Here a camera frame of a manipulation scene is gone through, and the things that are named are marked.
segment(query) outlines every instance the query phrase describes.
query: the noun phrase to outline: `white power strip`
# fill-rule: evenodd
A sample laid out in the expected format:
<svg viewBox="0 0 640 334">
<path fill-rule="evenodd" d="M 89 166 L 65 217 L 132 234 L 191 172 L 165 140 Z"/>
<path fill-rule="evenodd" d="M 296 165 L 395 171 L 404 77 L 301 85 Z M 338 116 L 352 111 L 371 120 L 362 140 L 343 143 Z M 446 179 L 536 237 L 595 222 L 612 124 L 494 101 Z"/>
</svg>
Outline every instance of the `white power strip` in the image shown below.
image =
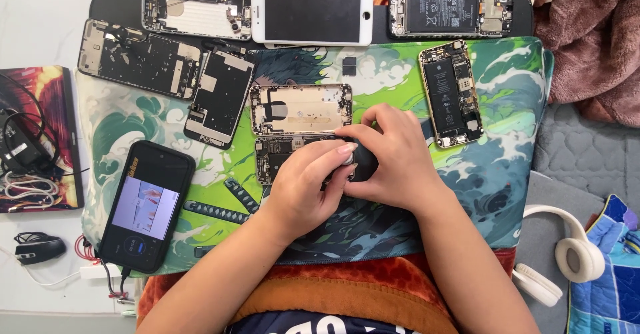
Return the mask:
<svg viewBox="0 0 640 334">
<path fill-rule="evenodd" d="M 122 276 L 117 265 L 108 263 L 107 268 L 109 269 L 109 275 L 111 275 L 112 278 L 119 278 Z M 106 277 L 107 271 L 104 270 L 100 261 L 98 261 L 97 264 L 91 264 L 80 268 L 80 278 L 82 279 L 98 279 Z"/>
</svg>

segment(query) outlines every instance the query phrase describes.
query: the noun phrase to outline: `white cable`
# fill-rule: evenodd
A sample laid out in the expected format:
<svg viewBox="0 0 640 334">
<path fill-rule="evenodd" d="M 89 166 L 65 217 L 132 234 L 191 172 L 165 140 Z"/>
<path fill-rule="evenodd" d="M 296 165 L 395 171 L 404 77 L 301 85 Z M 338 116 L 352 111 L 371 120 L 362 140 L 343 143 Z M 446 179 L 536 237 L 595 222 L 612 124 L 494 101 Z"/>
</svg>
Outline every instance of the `white cable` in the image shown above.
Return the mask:
<svg viewBox="0 0 640 334">
<path fill-rule="evenodd" d="M 14 258 L 14 259 L 18 262 L 18 264 L 19 264 L 19 265 L 24 269 L 24 271 L 25 271 L 25 272 L 27 272 L 27 274 L 29 275 L 29 278 L 31 278 L 31 280 L 33 280 L 33 282 L 34 282 L 34 283 L 36 283 L 36 284 L 38 284 L 38 285 L 42 285 L 43 287 L 50 287 L 50 286 L 55 285 L 55 284 L 60 284 L 60 283 L 62 283 L 63 281 L 65 281 L 65 280 L 67 280 L 67 279 L 69 279 L 69 278 L 73 277 L 74 275 L 78 275 L 78 274 L 80 274 L 80 272 L 79 272 L 79 271 L 77 271 L 77 272 L 75 272 L 75 273 L 73 273 L 73 274 L 71 274 L 71 275 L 68 275 L 68 276 L 66 276 L 66 277 L 64 277 L 64 278 L 62 278 L 62 279 L 60 279 L 60 280 L 56 281 L 55 283 L 44 284 L 44 283 L 41 283 L 41 282 L 37 281 L 37 280 L 33 277 L 33 275 L 31 275 L 31 273 L 29 272 L 29 270 L 27 269 L 27 267 L 26 267 L 26 266 L 24 266 L 22 263 L 20 263 L 20 261 L 18 260 L 18 258 L 16 258 L 16 257 L 15 257 L 15 255 L 14 255 L 12 252 L 10 252 L 9 250 L 7 250 L 7 249 L 5 249 L 5 248 L 3 248 L 3 247 L 1 247 L 1 246 L 0 246 L 0 251 L 2 251 L 2 252 L 4 252 L 4 254 L 7 254 L 8 256 L 11 256 L 12 258 Z"/>
<path fill-rule="evenodd" d="M 49 203 L 48 204 L 41 204 L 41 205 L 30 205 L 28 207 L 23 207 L 24 209 L 44 209 L 44 208 L 49 208 L 51 207 L 54 203 L 55 203 L 55 198 L 53 197 L 54 195 L 56 195 L 58 193 L 58 185 L 55 184 L 54 182 L 52 182 L 49 179 L 46 178 L 41 178 L 39 176 L 35 176 L 35 175 L 30 175 L 30 174 L 25 174 L 25 175 L 20 175 L 20 176 L 12 176 L 13 172 L 9 171 L 7 172 L 7 174 L 4 175 L 4 195 L 6 195 L 7 197 L 11 198 L 11 199 L 21 199 L 21 198 L 25 198 L 27 196 L 33 196 L 33 195 L 44 195 L 46 197 L 49 198 Z M 10 181 L 10 178 L 14 178 L 14 179 L 20 179 L 20 178 L 34 178 L 33 180 L 16 180 L 16 181 Z M 32 184 L 32 183 L 45 183 L 48 184 L 49 189 L 48 190 L 43 190 L 43 189 L 39 189 L 39 188 L 34 188 L 34 187 L 23 187 L 23 184 Z M 20 193 L 18 195 L 12 195 L 11 193 L 9 193 L 9 189 L 16 189 L 16 190 L 21 190 L 21 191 L 25 191 L 23 193 Z"/>
</svg>

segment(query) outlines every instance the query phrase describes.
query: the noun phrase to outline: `left hand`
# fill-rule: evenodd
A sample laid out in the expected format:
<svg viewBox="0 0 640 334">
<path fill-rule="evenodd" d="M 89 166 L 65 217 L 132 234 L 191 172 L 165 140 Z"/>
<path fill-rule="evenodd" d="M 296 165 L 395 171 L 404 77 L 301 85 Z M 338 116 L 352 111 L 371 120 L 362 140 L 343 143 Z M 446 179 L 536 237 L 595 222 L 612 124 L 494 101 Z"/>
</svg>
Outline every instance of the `left hand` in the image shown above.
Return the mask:
<svg viewBox="0 0 640 334">
<path fill-rule="evenodd" d="M 317 141 L 296 150 L 280 167 L 267 202 L 256 215 L 268 217 L 281 244 L 312 231 L 338 208 L 342 190 L 355 165 L 341 166 L 356 143 Z M 324 179 L 335 170 L 324 191 Z"/>
</svg>

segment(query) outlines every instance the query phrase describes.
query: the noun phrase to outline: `anime desk mat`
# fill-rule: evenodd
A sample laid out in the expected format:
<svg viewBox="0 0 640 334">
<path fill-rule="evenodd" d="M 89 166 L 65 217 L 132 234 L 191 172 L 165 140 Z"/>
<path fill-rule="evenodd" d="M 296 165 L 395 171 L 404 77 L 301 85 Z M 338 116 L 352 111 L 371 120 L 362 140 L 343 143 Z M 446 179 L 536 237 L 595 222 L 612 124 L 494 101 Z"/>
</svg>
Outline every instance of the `anime desk mat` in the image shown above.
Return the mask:
<svg viewBox="0 0 640 334">
<path fill-rule="evenodd" d="M 552 54 L 539 39 L 468 41 L 484 136 L 443 150 L 434 143 L 417 65 L 421 50 L 442 44 L 399 43 L 368 48 L 262 50 L 255 84 L 348 83 L 354 122 L 387 102 L 421 118 L 433 161 L 444 182 L 494 248 L 517 242 L 527 196 L 536 127 L 547 104 Z M 342 58 L 357 58 L 356 76 L 342 76 Z M 76 72 L 82 129 L 92 156 L 85 236 L 96 246 L 104 231 L 130 145 L 149 140 L 192 156 L 197 163 L 172 244 L 155 274 L 185 271 L 259 207 L 268 191 L 255 178 L 249 108 L 228 150 L 187 138 L 188 102 Z M 343 197 L 336 213 L 296 240 L 279 264 L 320 264 L 402 256 L 422 251 L 411 213 Z"/>
</svg>

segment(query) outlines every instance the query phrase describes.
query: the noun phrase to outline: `headphone ear cup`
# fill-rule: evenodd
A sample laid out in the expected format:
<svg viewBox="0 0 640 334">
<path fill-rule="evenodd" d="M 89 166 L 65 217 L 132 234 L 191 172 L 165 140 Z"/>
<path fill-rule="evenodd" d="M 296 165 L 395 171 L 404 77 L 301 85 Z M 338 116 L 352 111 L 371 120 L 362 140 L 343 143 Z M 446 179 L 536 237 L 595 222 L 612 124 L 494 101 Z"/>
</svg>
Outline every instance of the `headphone ear cup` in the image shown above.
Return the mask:
<svg viewBox="0 0 640 334">
<path fill-rule="evenodd" d="M 566 238 L 556 244 L 556 263 L 574 283 L 598 279 L 604 273 L 604 256 L 592 242 Z"/>
<path fill-rule="evenodd" d="M 524 264 L 516 264 L 513 282 L 540 303 L 551 307 L 562 297 L 562 290 L 549 279 Z"/>
</svg>

